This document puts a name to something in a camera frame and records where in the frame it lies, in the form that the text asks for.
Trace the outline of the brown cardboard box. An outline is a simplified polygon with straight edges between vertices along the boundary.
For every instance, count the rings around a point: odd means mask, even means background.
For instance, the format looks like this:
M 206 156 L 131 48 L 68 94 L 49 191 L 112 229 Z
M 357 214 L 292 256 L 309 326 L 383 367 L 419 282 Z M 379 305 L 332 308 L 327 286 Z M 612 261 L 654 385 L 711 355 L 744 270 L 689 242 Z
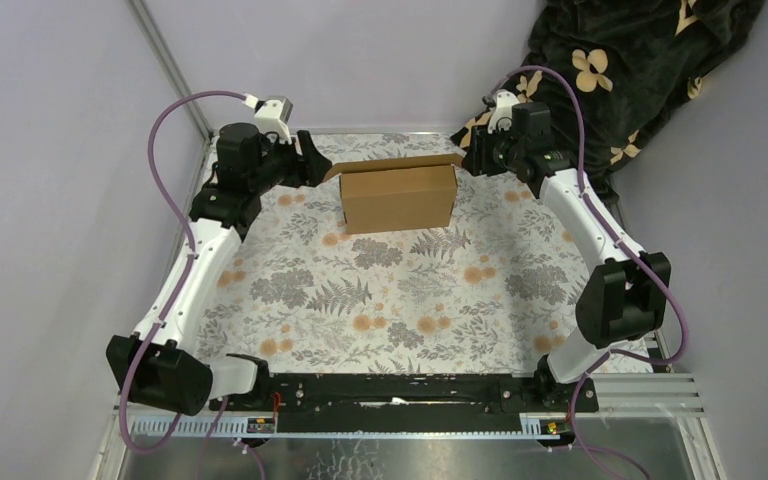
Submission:
M 350 235 L 445 228 L 458 190 L 457 153 L 344 162 L 325 179 L 339 180 Z

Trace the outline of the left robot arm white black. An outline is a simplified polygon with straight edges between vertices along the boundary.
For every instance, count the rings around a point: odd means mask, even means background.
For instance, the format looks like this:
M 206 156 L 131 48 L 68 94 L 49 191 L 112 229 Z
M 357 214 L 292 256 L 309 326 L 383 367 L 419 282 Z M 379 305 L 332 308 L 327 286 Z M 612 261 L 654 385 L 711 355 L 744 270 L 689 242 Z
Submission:
M 188 228 L 170 274 L 149 312 L 128 336 L 115 335 L 106 358 L 122 397 L 193 416 L 209 401 L 232 395 L 248 411 L 269 401 L 265 361 L 243 354 L 204 363 L 196 350 L 199 324 L 231 257 L 276 186 L 320 185 L 331 161 L 307 130 L 287 143 L 250 123 L 222 127 L 207 182 L 192 200 Z

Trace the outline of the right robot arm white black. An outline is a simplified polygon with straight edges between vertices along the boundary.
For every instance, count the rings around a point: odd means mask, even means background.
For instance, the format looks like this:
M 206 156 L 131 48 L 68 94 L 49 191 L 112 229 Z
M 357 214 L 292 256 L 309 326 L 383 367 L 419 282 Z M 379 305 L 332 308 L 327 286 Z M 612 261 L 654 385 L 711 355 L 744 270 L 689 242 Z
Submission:
M 557 412 L 572 400 L 572 384 L 611 348 L 662 325 L 666 298 L 659 286 L 668 282 L 671 265 L 621 230 L 574 155 L 555 148 L 546 105 L 507 93 L 486 104 L 489 120 L 474 128 L 464 167 L 474 176 L 515 174 L 570 233 L 589 272 L 575 304 L 575 329 L 535 372 L 535 402 Z

